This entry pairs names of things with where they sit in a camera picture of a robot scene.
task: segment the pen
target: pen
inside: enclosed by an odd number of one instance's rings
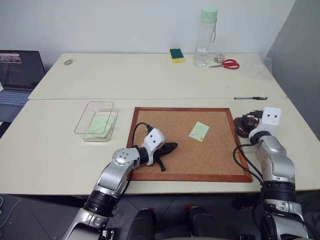
[[[236,100],[241,100],[241,99],[254,99],[254,100],[267,100],[267,96],[253,96],[253,97],[235,97],[234,99]]]

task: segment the sponge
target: sponge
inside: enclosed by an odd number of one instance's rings
[[[183,63],[185,61],[180,48],[170,49],[170,58],[173,64]]]

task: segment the laptop screen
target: laptop screen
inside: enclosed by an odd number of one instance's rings
[[[0,50],[0,82],[7,90],[33,90],[45,75],[38,51]]]

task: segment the cork board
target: cork board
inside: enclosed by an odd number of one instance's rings
[[[136,107],[128,148],[131,147],[134,128],[140,122],[160,129],[166,142],[178,143],[178,147],[161,157],[165,171],[161,172],[155,162],[151,166],[143,164],[133,171],[133,181],[252,182],[251,175],[232,157],[236,147],[235,125],[229,108]],[[189,137],[197,122],[210,127],[203,142]],[[139,126],[134,144],[140,146],[146,135],[146,128]],[[237,159],[248,167],[240,153],[237,153]]]

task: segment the clear plastic tray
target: clear plastic tray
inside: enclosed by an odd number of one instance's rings
[[[108,142],[118,116],[113,109],[111,101],[88,102],[74,132],[85,142]]]

